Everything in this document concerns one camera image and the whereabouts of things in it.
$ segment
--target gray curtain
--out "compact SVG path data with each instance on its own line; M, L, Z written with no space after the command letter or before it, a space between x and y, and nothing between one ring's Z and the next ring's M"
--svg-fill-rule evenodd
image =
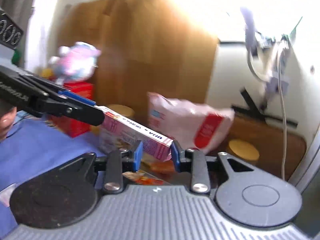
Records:
M28 21L31 15L33 0L0 0L0 7L8 13L11 18L18 24L24 33L27 32ZM24 67L24 50L26 43L26 34L23 35L17 50L21 54L19 67Z

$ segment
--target silver bolt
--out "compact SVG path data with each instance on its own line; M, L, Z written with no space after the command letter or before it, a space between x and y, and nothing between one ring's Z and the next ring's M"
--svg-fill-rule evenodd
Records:
M202 193L202 192L206 192L208 190L208 186L203 183L196 183L192 186L192 190L194 192Z
M103 185L103 187L106 190L110 190L110 191L115 191L115 190L120 189L119 183L116 183L116 182L108 182L105 185Z

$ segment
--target toothpaste box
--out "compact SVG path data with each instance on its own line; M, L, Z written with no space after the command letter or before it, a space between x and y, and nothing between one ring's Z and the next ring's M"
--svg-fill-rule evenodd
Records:
M143 142L144 152L160 161L171 159L172 139L142 126L105 106L97 106L105 113L100 129L100 149L109 153L119 148L130 149L137 140Z

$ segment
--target blue cloth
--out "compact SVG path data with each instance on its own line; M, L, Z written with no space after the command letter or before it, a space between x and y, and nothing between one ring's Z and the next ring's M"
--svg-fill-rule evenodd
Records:
M18 185L57 167L83 153L95 152L98 138L85 133L74 139L40 120L25 119L12 128L12 134L0 144L0 191L13 183ZM0 202L0 239L17 224L10 211Z

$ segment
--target ridged gray surface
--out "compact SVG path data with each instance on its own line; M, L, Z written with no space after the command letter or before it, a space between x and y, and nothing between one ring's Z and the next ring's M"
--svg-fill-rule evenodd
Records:
M20 225L5 240L304 240L294 225L277 230L242 228L225 219L206 196L183 186L130 185L107 195L84 220L60 229Z

